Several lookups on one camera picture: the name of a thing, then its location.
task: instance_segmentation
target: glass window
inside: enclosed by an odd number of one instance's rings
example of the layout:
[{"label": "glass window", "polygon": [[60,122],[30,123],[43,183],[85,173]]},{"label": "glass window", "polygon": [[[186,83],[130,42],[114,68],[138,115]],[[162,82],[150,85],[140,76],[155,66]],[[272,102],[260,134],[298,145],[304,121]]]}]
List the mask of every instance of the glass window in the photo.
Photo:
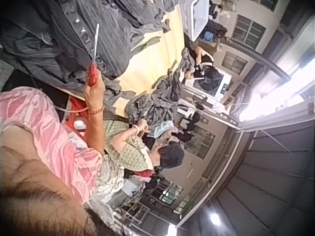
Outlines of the glass window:
[{"label": "glass window", "polygon": [[258,4],[261,4],[272,11],[276,8],[276,5],[277,5],[277,0],[252,0],[252,1]]},{"label": "glass window", "polygon": [[266,28],[241,15],[237,16],[233,38],[252,49],[256,49]]},{"label": "glass window", "polygon": [[185,144],[185,149],[204,159],[216,136],[199,126],[196,126],[191,133],[192,138]]},{"label": "glass window", "polygon": [[222,61],[222,66],[225,68],[233,71],[236,74],[241,74],[244,67],[247,64],[247,60],[231,53],[231,52],[226,52],[224,59]]},{"label": "glass window", "polygon": [[151,196],[167,205],[172,205],[182,190],[181,186],[174,185],[173,183],[169,186],[165,185],[165,183],[159,183],[157,188],[151,193]]}]

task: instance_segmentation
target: fluorescent light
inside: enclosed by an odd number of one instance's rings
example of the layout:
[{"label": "fluorescent light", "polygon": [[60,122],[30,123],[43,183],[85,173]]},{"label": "fluorescent light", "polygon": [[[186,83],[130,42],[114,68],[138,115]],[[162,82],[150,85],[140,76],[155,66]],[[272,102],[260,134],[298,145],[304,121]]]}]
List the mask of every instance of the fluorescent light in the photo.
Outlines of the fluorescent light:
[{"label": "fluorescent light", "polygon": [[215,213],[211,214],[210,219],[214,225],[221,225],[220,217],[218,216],[218,214]]},{"label": "fluorescent light", "polygon": [[292,106],[303,101],[297,93],[314,83],[315,59],[305,67],[298,69],[291,80],[274,89],[262,99],[251,100],[249,106],[240,114],[239,120],[251,120],[259,116],[274,113],[278,107],[287,104]]},{"label": "fluorescent light", "polygon": [[169,224],[167,236],[176,236],[176,234],[177,234],[177,228],[175,227],[175,225]]}]

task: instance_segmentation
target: hand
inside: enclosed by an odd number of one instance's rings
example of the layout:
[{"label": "hand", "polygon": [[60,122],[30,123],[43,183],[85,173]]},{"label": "hand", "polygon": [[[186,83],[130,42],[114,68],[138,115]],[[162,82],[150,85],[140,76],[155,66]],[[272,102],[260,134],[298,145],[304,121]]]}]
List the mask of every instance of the hand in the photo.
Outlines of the hand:
[{"label": "hand", "polygon": [[199,65],[201,63],[201,55],[198,55],[196,57],[196,65]]},{"label": "hand", "polygon": [[89,86],[89,79],[86,79],[85,88],[83,90],[83,94],[85,97],[85,102],[91,111],[98,111],[103,107],[103,99],[104,99],[104,91],[105,84],[102,79],[102,74],[99,70],[97,70],[97,81],[91,87]]},{"label": "hand", "polygon": [[148,127],[148,123],[145,119],[140,119],[140,121],[138,121],[137,126],[139,128],[139,131],[144,131],[146,132]]}]

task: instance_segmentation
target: wooden table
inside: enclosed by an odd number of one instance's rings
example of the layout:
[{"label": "wooden table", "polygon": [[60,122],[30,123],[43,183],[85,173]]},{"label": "wooden table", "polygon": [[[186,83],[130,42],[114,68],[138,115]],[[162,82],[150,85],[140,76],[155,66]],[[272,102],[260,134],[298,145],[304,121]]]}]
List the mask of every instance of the wooden table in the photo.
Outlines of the wooden table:
[{"label": "wooden table", "polygon": [[[167,13],[164,19],[169,19],[171,31],[163,33],[160,30],[145,34],[145,38],[140,44],[155,36],[161,37],[160,42],[132,57],[127,70],[118,78],[123,91],[131,90],[136,92],[137,95],[145,91],[151,93],[153,91],[152,85],[158,78],[167,74],[167,70],[172,67],[175,60],[177,61],[175,68],[181,61],[184,48],[184,32],[179,5],[175,7],[174,11]],[[65,89],[62,89],[62,91],[74,95]],[[126,117],[125,106],[128,101],[123,98],[117,100],[114,104],[117,115]]]}]

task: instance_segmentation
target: metal pipe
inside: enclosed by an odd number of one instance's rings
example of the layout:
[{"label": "metal pipe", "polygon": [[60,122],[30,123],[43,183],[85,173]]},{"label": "metal pipe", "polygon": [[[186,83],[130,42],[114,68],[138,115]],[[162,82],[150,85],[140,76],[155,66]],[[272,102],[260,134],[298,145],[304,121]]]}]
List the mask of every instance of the metal pipe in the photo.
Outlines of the metal pipe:
[{"label": "metal pipe", "polygon": [[179,227],[181,227],[182,224],[184,224],[198,210],[198,208],[207,200],[210,193],[213,191],[213,189],[216,187],[216,185],[218,184],[218,182],[222,178],[223,174],[225,174],[225,171],[226,171],[227,167],[229,166],[229,164],[230,164],[230,162],[231,162],[231,160],[232,160],[232,158],[236,152],[236,149],[238,148],[238,146],[241,142],[241,138],[242,138],[243,134],[244,134],[244,132],[241,133],[239,139],[237,140],[237,143],[236,143],[227,163],[225,164],[225,167],[223,168],[222,172],[220,173],[219,177],[215,180],[215,182],[213,183],[213,185],[211,186],[211,188],[209,189],[207,194],[200,200],[200,202],[198,202],[197,205],[190,212],[188,212],[188,214],[176,225],[177,229]]}]

